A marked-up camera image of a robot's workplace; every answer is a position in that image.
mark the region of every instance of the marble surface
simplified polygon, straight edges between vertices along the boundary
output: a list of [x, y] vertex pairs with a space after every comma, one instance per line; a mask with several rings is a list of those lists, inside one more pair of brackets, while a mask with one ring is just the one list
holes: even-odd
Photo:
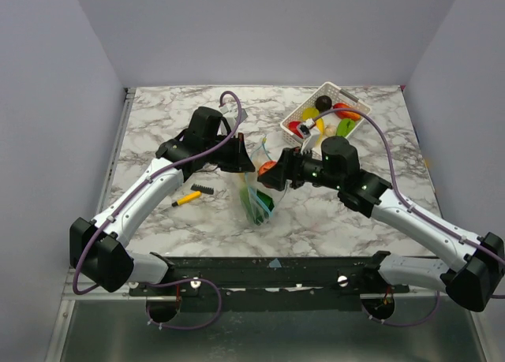
[[[439, 214], [428, 171], [397, 86], [347, 88], [372, 107], [372, 116], [392, 147], [402, 192]], [[109, 201], [116, 200], [145, 170], [158, 146], [189, 123], [198, 106], [217, 108], [224, 90], [234, 91], [248, 112], [241, 125], [251, 151], [264, 134], [304, 102], [315, 88], [187, 87], [138, 88], [122, 143]], [[363, 124], [350, 137], [363, 168], [389, 179], [386, 153], [376, 131]], [[173, 200], [199, 183], [215, 189], [181, 207]], [[337, 192], [305, 185], [288, 190], [270, 223], [251, 226], [239, 216], [230, 176], [197, 173], [167, 197], [138, 229], [128, 250], [165, 256], [369, 256], [378, 250], [421, 256], [429, 252], [402, 233], [349, 211]]]

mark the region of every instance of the plastic basket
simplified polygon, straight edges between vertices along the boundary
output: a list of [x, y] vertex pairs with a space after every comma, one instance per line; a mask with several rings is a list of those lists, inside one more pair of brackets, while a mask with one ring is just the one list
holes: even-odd
[[[357, 98], [356, 96], [340, 88], [336, 84], [333, 84], [332, 82], [326, 82], [322, 86], [320, 86], [312, 95], [310, 95], [310, 97], [307, 98], [307, 100], [305, 100], [300, 106], [297, 107], [296, 110], [291, 112], [281, 122], [282, 138], [289, 145], [293, 147], [299, 147], [302, 145], [303, 140], [289, 130], [288, 124], [292, 121], [301, 121], [301, 114], [303, 113], [303, 111], [309, 107], [314, 107], [316, 105], [316, 99], [322, 95], [329, 96], [333, 104], [345, 103], [356, 110], [364, 112], [365, 114], [370, 114], [370, 112], [372, 112], [372, 108], [366, 103], [364, 103], [362, 100]], [[336, 114], [329, 114], [328, 116], [323, 117], [323, 121], [325, 127], [327, 125], [338, 126], [341, 119]], [[359, 126], [363, 121], [364, 119], [360, 119], [359, 121], [357, 121], [356, 126], [352, 131], [349, 132], [349, 134], [347, 134], [346, 138], [349, 138], [354, 132], [356, 132], [356, 129], [359, 128]], [[326, 136], [322, 136], [320, 142], [322, 142], [326, 138], [327, 138]], [[313, 156], [315, 159], [321, 159], [320, 142], [316, 145], [315, 148], [312, 149]]]

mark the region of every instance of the clear plastic bag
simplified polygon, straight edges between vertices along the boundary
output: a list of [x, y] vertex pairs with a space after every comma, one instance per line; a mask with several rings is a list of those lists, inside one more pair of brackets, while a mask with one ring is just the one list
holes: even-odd
[[277, 206], [286, 194], [286, 189], [279, 192], [266, 188], [257, 181], [258, 171], [263, 164], [276, 161], [280, 156], [284, 143], [280, 132], [273, 132], [264, 137], [250, 152], [249, 157], [256, 167], [254, 173], [232, 174], [232, 206], [237, 210], [238, 217], [246, 218], [249, 224], [261, 226], [272, 219]]

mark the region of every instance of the white wall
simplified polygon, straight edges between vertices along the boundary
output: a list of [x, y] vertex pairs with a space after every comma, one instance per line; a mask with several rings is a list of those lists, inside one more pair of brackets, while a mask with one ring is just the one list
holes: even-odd
[[404, 84], [454, 0], [79, 0], [125, 86]]
[[124, 91], [77, 0], [0, 0], [0, 360], [43, 360]]
[[[406, 101], [444, 217], [504, 237], [505, 0], [454, 2]], [[486, 313], [505, 356], [505, 300]]]

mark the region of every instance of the toy fruit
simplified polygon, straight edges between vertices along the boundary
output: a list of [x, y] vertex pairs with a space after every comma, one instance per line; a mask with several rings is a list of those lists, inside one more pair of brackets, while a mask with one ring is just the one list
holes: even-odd
[[275, 166], [276, 163], [277, 163], [276, 161], [266, 161], [263, 165], [261, 165], [260, 169], [258, 170], [258, 175], [261, 175], [269, 171], [272, 167]]
[[301, 121], [292, 121], [291, 123], [289, 123], [287, 125], [287, 128], [292, 132], [294, 133], [295, 135], [297, 135], [298, 137], [300, 137], [301, 139], [303, 139], [303, 137], [301, 136], [301, 134], [298, 132], [298, 125], [301, 123]]
[[324, 134], [328, 137], [332, 137], [337, 133], [337, 127], [334, 125], [327, 125], [324, 129]]
[[316, 109], [324, 112], [331, 109], [331, 98], [328, 95], [322, 95], [316, 99]]
[[305, 121], [307, 119], [312, 119], [317, 115], [319, 115], [319, 111], [315, 107], [305, 108], [301, 113], [301, 120]]
[[323, 141], [323, 135], [324, 135], [324, 121], [323, 119], [317, 119], [316, 120], [316, 127], [319, 129], [319, 132], [321, 132], [321, 136], [319, 136], [319, 139], [317, 139], [317, 144], [319, 144], [321, 141]]
[[324, 121], [323, 121], [323, 119], [316, 120], [316, 127], [319, 129], [319, 132], [321, 132], [321, 135], [324, 134]]
[[342, 119], [337, 127], [337, 136], [346, 137], [354, 129], [356, 122], [351, 119]]
[[[333, 108], [350, 108], [353, 109], [353, 107], [346, 105], [345, 103], [337, 103], [333, 106]], [[358, 121], [361, 119], [361, 116], [358, 114], [355, 114], [354, 112], [349, 112], [349, 111], [339, 111], [337, 112], [337, 116], [341, 119], [351, 119], [354, 121]]]

